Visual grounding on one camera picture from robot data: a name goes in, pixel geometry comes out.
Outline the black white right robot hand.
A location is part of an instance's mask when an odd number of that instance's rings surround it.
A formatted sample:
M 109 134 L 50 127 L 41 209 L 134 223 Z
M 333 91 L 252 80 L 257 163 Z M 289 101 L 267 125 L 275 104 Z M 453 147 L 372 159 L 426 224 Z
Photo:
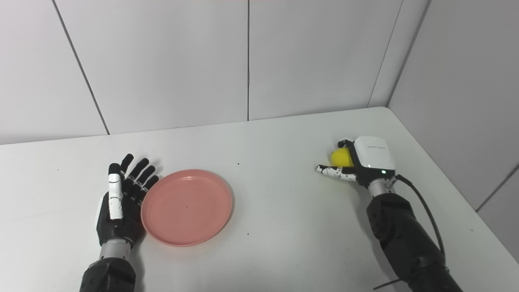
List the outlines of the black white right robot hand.
M 391 181 L 396 175 L 395 160 L 387 141 L 363 135 L 354 140 L 341 140 L 330 156 L 332 165 L 317 165 L 316 172 L 369 188 L 377 181 Z

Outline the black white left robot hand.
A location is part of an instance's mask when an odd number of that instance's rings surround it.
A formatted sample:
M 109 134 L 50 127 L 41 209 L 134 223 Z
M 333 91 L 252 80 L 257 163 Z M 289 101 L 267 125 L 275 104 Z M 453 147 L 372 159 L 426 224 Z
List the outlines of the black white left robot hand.
M 109 240 L 122 239 L 133 247 L 145 234 L 142 204 L 159 177 L 147 158 L 141 159 L 129 171 L 134 159 L 129 153 L 121 163 L 109 166 L 109 191 L 101 199 L 96 225 L 100 246 Z

